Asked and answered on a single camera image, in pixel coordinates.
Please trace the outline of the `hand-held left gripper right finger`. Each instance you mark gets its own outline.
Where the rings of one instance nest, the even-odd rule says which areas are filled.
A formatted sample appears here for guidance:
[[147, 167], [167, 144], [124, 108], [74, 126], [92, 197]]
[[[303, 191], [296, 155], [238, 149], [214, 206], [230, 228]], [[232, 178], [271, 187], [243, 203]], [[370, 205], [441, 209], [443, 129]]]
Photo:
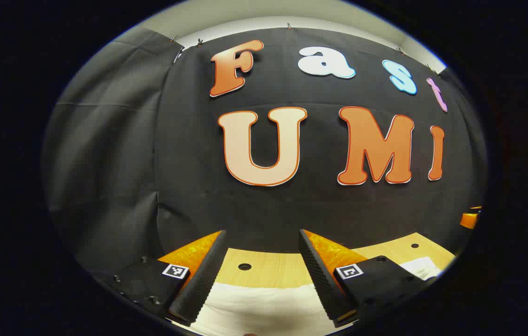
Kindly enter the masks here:
[[422, 279], [383, 255], [366, 258], [313, 232], [299, 231], [299, 251], [321, 304], [335, 327], [368, 324], [413, 298]]

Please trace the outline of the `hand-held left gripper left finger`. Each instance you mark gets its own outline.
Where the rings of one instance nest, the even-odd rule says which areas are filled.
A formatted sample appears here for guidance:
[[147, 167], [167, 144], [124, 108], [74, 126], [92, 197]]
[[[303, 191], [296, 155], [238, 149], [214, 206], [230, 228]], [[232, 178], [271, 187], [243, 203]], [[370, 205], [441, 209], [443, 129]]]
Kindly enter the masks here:
[[142, 257], [113, 274], [113, 290], [139, 308], [189, 327], [198, 317], [225, 254], [227, 232], [213, 232], [163, 257]]

